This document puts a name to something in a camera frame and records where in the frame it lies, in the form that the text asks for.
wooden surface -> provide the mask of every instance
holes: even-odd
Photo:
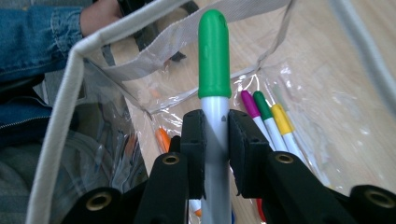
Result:
[[[352,3],[389,70],[396,74],[396,4],[368,0]],[[229,24],[232,73],[253,65],[271,47],[283,12],[282,9]],[[132,39],[122,40],[112,48],[116,63],[127,62],[137,53]],[[190,90],[197,85],[196,43],[182,52],[188,56],[182,63],[170,63],[150,77],[126,83],[131,89],[140,89],[138,100],[143,105],[152,103],[145,100],[145,95],[152,96],[153,91],[180,85]],[[396,192],[396,118],[382,104],[327,1],[299,0],[285,41],[263,63],[262,70],[233,79],[232,83],[231,107],[243,111],[239,100],[243,89],[261,90],[269,99],[281,95],[296,132],[302,137],[299,144],[305,146],[305,155],[312,156],[310,159],[318,165],[313,172],[328,187],[345,195],[351,187],[361,184]],[[152,115],[130,105],[135,111],[134,125],[140,130],[148,171],[160,154],[152,141],[153,132],[164,127],[170,135],[180,134],[182,116],[199,106],[196,96]],[[234,183],[231,187],[236,223],[260,223],[254,201],[235,197]]]

green marker cap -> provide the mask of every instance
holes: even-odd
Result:
[[[215,9],[201,18],[198,29],[199,89],[198,97],[231,97],[230,50],[227,21]]]
[[[262,120],[270,119],[273,117],[270,106],[265,101],[265,97],[262,92],[255,91],[253,93],[253,99],[256,103],[256,106],[259,108],[260,113],[262,114]]]

orange marker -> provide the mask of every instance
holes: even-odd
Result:
[[[171,138],[169,137],[166,130],[159,128],[157,132],[155,132],[155,136],[157,137],[158,144],[160,144],[163,153],[168,152],[169,146],[171,145]]]

